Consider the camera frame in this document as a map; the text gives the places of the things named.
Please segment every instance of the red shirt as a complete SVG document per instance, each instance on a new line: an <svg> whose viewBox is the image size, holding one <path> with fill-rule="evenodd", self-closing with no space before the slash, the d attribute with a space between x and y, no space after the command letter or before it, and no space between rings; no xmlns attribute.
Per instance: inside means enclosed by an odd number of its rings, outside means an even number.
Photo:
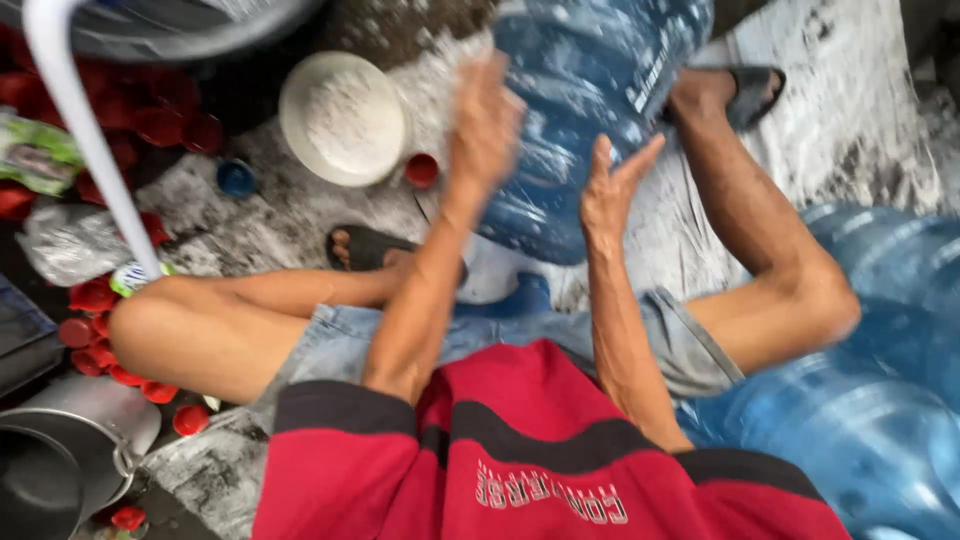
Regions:
<svg viewBox="0 0 960 540"><path fill-rule="evenodd" d="M345 382L285 389L252 538L850 536L800 469L666 454L542 340L445 366L416 410Z"/></svg>

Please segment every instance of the denim shorts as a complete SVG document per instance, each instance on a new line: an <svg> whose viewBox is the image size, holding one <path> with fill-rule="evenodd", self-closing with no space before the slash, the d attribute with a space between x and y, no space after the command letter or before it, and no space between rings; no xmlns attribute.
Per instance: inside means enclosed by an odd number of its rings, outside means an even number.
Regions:
<svg viewBox="0 0 960 540"><path fill-rule="evenodd" d="M743 373L693 315L665 290L648 291L637 299L647 341L657 358L667 389L674 399L717 394ZM250 409L268 427L273 423L276 394L284 386L305 380L359 382L367 348L380 325L382 311L364 307L319 305L300 341ZM549 311L517 319L457 318L450 322L437 367L464 358L496 343L527 345L546 338L592 377L593 342L589 311Z"/></svg>

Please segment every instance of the man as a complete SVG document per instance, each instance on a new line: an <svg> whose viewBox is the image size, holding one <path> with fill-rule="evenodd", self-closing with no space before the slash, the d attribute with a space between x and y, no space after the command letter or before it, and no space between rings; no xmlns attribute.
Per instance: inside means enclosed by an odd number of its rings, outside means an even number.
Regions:
<svg viewBox="0 0 960 540"><path fill-rule="evenodd" d="M277 403L255 540L847 538L798 469L693 449L671 404L858 321L840 269L731 126L769 110L782 73L686 70L668 102L710 224L751 282L685 305L665 291L636 300L622 237L663 138L611 172L601 135L581 205L592 312L450 322L459 254L514 162L523 106L504 69L494 57L462 73L447 192L415 253L388 242L368 273L161 279L111 318L120 361ZM346 268L369 259L344 230L331 241ZM558 344L592 357L595 378Z"/></svg>

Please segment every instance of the aluminum pot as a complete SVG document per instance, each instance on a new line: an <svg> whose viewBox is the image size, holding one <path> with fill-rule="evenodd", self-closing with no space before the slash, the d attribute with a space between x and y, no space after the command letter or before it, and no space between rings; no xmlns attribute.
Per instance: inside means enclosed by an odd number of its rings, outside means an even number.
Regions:
<svg viewBox="0 0 960 540"><path fill-rule="evenodd" d="M71 376L0 413L0 523L66 540L127 492L159 429L156 405L109 378Z"/></svg>

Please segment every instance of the blue water jug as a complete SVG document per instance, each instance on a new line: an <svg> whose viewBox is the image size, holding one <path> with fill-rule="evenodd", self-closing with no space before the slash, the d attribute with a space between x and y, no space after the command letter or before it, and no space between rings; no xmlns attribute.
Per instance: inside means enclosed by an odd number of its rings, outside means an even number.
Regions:
<svg viewBox="0 0 960 540"><path fill-rule="evenodd" d="M645 145L712 21L712 0L505 0L493 38L527 118L516 172L478 232L533 258L583 262L578 215L593 140L610 137L614 163Z"/></svg>
<svg viewBox="0 0 960 540"><path fill-rule="evenodd" d="M860 306L859 326L838 348L930 390L960 414L960 321L879 298L861 298Z"/></svg>
<svg viewBox="0 0 960 540"><path fill-rule="evenodd" d="M837 203L801 211L858 294L960 321L960 220Z"/></svg>
<svg viewBox="0 0 960 540"><path fill-rule="evenodd" d="M960 430L939 398L834 349L682 404L701 447L772 454L799 466L854 537L891 528L960 538Z"/></svg>

